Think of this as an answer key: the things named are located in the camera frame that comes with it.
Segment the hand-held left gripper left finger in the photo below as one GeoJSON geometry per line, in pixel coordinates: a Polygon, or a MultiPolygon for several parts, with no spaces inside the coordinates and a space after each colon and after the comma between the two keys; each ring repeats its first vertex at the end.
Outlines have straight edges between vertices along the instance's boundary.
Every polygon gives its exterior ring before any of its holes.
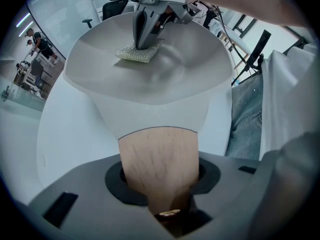
{"type": "Polygon", "coordinates": [[[127,205],[107,189],[107,170],[119,155],[84,163],[57,179],[30,203],[39,215],[64,192],[78,197],[60,231],[73,240],[172,240],[145,206],[127,205]]]}

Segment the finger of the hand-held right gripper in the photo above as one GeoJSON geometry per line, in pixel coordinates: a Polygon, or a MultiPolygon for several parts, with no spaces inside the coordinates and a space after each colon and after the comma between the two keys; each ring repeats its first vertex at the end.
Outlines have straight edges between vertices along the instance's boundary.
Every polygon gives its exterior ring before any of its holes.
{"type": "Polygon", "coordinates": [[[166,8],[163,13],[157,13],[148,8],[146,12],[148,15],[146,24],[146,48],[149,48],[155,42],[166,23],[172,18],[173,10],[166,8]]]}
{"type": "Polygon", "coordinates": [[[148,34],[149,17],[147,13],[139,11],[134,20],[134,42],[138,50],[145,49],[145,39],[148,34]]]}

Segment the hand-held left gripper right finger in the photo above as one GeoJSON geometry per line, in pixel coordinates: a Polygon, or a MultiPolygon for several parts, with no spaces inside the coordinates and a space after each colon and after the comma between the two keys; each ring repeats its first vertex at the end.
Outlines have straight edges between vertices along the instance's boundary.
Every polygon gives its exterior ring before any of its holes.
{"type": "Polygon", "coordinates": [[[188,240],[274,240],[313,208],[320,178],[320,135],[306,133],[266,153],[244,189],[188,240]]]}

